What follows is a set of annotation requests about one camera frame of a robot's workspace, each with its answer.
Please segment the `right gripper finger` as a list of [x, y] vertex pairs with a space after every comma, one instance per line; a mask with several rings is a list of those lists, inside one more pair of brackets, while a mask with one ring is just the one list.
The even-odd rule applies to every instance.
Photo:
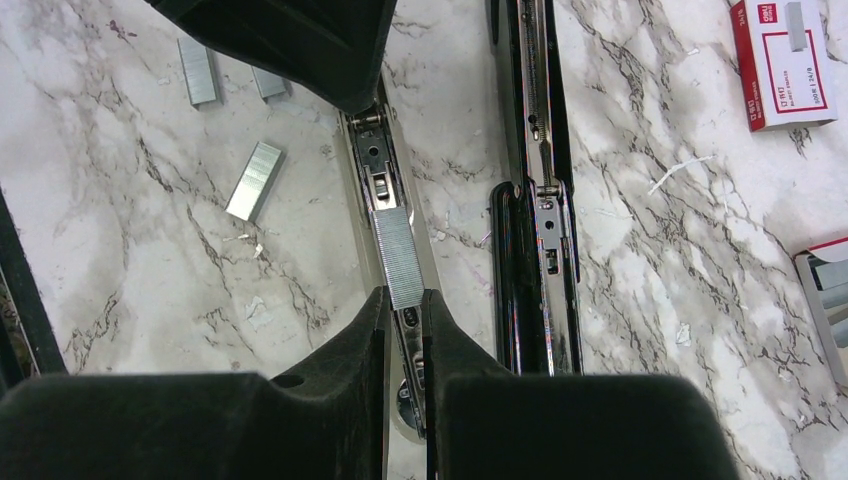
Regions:
[[1, 403], [5, 479], [381, 479], [390, 301], [274, 378], [51, 375]]
[[717, 417], [668, 375], [517, 375], [422, 303], [431, 479], [735, 479]]

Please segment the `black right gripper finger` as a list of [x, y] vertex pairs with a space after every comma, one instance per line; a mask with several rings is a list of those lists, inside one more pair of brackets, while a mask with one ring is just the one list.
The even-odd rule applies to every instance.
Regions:
[[388, 0], [153, 0], [201, 44], [300, 84], [347, 114], [375, 101]]

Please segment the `staple strip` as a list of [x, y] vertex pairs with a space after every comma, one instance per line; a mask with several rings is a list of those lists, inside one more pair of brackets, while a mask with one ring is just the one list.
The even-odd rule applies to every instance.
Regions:
[[371, 219], [393, 309], [418, 307], [425, 288], [407, 210], [376, 210]]
[[283, 164], [284, 152], [257, 142], [226, 204], [225, 212], [255, 222]]
[[210, 50], [191, 37], [177, 40], [187, 95], [193, 107], [218, 102], [214, 59]]
[[284, 78], [255, 66], [251, 67], [251, 71], [259, 96], [265, 103], [290, 94], [289, 83]]

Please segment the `black stapler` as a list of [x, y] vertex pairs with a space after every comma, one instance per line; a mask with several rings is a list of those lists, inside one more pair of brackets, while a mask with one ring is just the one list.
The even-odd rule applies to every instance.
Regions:
[[496, 354], [515, 374], [584, 372], [574, 180], [554, 4], [487, 4], [506, 181], [490, 196]]

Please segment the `silver staple strip tray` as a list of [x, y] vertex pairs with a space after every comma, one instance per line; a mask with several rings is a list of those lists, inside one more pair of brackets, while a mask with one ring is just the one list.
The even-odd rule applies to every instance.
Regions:
[[793, 261], [831, 375], [847, 391], [847, 238], [812, 246]]

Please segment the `red white staple box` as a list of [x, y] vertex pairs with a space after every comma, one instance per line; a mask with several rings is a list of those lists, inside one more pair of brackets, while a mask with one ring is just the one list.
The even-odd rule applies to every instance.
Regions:
[[752, 132], [838, 119], [815, 1], [738, 1], [730, 17]]

